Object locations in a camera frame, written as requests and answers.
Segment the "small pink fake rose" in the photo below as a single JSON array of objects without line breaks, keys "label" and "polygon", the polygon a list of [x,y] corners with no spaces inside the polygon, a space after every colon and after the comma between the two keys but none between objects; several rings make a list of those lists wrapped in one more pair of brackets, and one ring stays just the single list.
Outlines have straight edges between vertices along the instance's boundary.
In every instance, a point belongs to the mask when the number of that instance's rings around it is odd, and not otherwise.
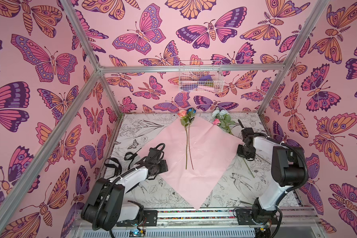
[{"label": "small pink fake rose", "polygon": [[215,120],[213,121],[213,124],[220,127],[223,131],[232,134],[231,129],[230,129],[230,125],[234,125],[235,122],[232,120],[229,120],[228,117],[223,117],[223,118],[215,118]]}]

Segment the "purple pink wrapping paper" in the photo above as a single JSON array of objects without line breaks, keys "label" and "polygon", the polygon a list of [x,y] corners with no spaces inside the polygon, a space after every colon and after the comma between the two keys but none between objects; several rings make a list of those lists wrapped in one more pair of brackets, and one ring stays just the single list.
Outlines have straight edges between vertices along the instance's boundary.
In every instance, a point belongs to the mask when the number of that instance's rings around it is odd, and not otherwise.
[{"label": "purple pink wrapping paper", "polygon": [[201,117],[195,117],[186,133],[175,119],[138,151],[165,144],[168,171],[160,176],[194,209],[199,209],[237,154],[242,140]]}]

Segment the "orange pink fake rose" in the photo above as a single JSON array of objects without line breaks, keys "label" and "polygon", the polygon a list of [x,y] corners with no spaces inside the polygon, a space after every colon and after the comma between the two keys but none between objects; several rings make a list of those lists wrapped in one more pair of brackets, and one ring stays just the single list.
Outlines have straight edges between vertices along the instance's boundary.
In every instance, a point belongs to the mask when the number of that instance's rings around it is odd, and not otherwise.
[{"label": "orange pink fake rose", "polygon": [[189,126],[189,117],[187,115],[187,110],[180,110],[178,113],[178,116],[180,117],[180,122],[181,125],[185,129],[185,134],[186,134],[186,146],[185,146],[185,169],[187,169],[187,164],[188,164],[188,126]]}]

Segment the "white fake flower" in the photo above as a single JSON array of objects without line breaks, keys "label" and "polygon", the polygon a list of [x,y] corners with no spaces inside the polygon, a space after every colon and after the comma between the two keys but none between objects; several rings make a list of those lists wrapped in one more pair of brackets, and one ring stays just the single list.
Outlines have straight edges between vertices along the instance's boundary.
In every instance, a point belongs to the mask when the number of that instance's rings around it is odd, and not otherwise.
[{"label": "white fake flower", "polygon": [[226,110],[215,110],[213,113],[212,113],[212,118],[215,120],[215,118],[223,118],[223,117],[228,117],[229,120],[232,120],[230,114],[228,111]]}]

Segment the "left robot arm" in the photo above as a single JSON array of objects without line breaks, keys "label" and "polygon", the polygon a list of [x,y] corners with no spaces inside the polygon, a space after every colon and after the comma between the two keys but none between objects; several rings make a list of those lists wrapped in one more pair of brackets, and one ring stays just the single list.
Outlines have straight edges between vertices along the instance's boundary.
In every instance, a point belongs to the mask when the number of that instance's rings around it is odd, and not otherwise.
[{"label": "left robot arm", "polygon": [[125,194],[141,182],[154,180],[157,175],[168,171],[164,149],[163,143],[151,147],[147,156],[124,173],[98,179],[81,209],[81,219],[89,222],[94,231],[111,231],[119,224],[141,226],[147,220],[144,206],[136,201],[125,200]]}]

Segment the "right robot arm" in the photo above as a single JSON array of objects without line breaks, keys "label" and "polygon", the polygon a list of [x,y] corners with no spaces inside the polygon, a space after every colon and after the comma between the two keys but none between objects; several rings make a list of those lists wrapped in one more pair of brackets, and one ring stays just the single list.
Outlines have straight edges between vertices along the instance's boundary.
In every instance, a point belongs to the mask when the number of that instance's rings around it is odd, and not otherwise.
[{"label": "right robot arm", "polygon": [[237,148],[237,155],[245,159],[254,159],[258,152],[271,159],[271,181],[267,190],[256,198],[247,222],[265,225],[272,222],[279,212],[279,204],[291,191],[300,188],[308,179],[308,170],[301,147],[278,142],[271,137],[254,132],[238,121],[242,128],[243,144]]}]

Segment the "black printed ribbon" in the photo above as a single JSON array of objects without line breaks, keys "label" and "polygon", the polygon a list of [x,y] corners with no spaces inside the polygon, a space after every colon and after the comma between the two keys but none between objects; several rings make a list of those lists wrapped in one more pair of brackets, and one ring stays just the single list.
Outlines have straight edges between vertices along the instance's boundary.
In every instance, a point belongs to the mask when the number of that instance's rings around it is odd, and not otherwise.
[{"label": "black printed ribbon", "polygon": [[[136,164],[136,161],[141,159],[141,157],[138,155],[138,152],[139,150],[136,151],[135,153],[127,152],[125,154],[124,161],[127,162],[126,171],[130,170],[131,167]],[[104,163],[104,167],[105,167],[105,175],[104,175],[105,179],[113,179],[117,176],[120,176],[123,173],[122,163],[120,162],[119,159],[115,157],[110,157],[106,159]]]}]

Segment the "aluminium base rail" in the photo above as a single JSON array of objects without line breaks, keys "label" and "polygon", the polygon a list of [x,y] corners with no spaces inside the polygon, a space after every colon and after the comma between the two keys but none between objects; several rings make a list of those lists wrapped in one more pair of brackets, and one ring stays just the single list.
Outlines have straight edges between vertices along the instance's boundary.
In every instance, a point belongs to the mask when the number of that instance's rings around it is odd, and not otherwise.
[{"label": "aluminium base rail", "polygon": [[273,218],[257,223],[248,208],[146,209],[139,226],[114,226],[110,232],[92,230],[77,219],[69,238],[326,238],[328,235],[310,207],[282,207]]}]

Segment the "aluminium frame structure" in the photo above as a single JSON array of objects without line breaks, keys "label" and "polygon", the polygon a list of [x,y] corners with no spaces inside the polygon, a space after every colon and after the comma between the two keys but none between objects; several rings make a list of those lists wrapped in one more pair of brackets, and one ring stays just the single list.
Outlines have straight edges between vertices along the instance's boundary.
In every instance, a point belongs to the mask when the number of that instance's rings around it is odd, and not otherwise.
[{"label": "aluminium frame structure", "polygon": [[[286,60],[282,64],[229,64],[229,65],[187,65],[184,67],[185,70],[189,71],[242,71],[242,70],[278,70],[276,80],[274,81],[274,89],[277,89],[279,81],[282,80],[285,76],[285,73],[288,71],[290,64],[294,61],[296,54],[299,52],[301,46],[305,42],[306,37],[311,33],[311,30],[315,27],[317,21],[322,15],[323,11],[328,5],[328,1],[317,1],[307,17],[302,31],[300,32],[299,37],[297,38],[292,49],[289,51],[289,54],[286,57]],[[71,121],[75,117],[78,110],[81,108],[85,102],[90,88],[99,81],[104,86],[106,93],[109,96],[109,100],[112,106],[117,109],[118,105],[115,101],[115,96],[113,95],[111,89],[109,88],[108,82],[104,77],[105,73],[116,73],[116,72],[178,72],[178,66],[123,66],[123,67],[102,67],[98,63],[97,59],[94,56],[94,53],[89,46],[88,40],[83,33],[83,28],[80,25],[80,22],[76,16],[73,5],[70,1],[62,1],[63,7],[67,16],[71,17],[72,25],[75,28],[82,46],[87,53],[87,56],[90,59],[91,65],[94,67],[94,72],[91,75],[88,82],[82,87],[77,99],[74,100],[72,106],[68,109],[67,113],[62,117],[61,122],[57,124],[56,128],[52,131],[48,141],[40,148],[40,150],[35,155],[32,163],[29,166],[29,169],[25,172],[24,176],[20,178],[18,184],[14,187],[14,191],[6,198],[3,205],[0,207],[0,235],[3,232],[5,226],[9,223],[10,218],[14,215],[16,209],[24,199],[29,189],[29,186],[32,185],[37,175],[40,174],[43,166],[47,162],[47,156],[52,152],[54,147],[57,145],[57,142],[62,137],[62,134],[67,130]]]}]

